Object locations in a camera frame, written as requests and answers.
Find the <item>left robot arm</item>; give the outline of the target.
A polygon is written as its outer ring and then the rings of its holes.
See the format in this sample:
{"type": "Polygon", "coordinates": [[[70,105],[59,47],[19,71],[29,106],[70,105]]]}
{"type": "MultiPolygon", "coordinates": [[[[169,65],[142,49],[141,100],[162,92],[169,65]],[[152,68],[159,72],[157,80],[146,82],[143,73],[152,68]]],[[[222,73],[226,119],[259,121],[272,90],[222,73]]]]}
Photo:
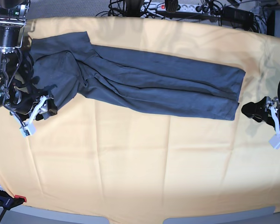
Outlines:
{"type": "Polygon", "coordinates": [[[263,97],[258,102],[249,102],[241,108],[242,114],[258,123],[266,123],[275,130],[280,127],[280,80],[277,86],[277,96],[263,97]]]}

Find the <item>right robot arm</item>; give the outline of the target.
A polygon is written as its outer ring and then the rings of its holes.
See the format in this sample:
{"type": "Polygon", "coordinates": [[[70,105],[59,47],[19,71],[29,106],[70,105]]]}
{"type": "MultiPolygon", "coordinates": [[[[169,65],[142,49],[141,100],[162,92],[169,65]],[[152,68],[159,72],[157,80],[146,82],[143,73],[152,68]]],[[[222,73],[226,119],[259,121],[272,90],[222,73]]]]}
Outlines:
{"type": "Polygon", "coordinates": [[[22,51],[29,0],[0,0],[0,107],[22,123],[36,111],[36,120],[57,114],[51,87],[37,88],[40,78],[34,75],[34,60],[22,51]]]}

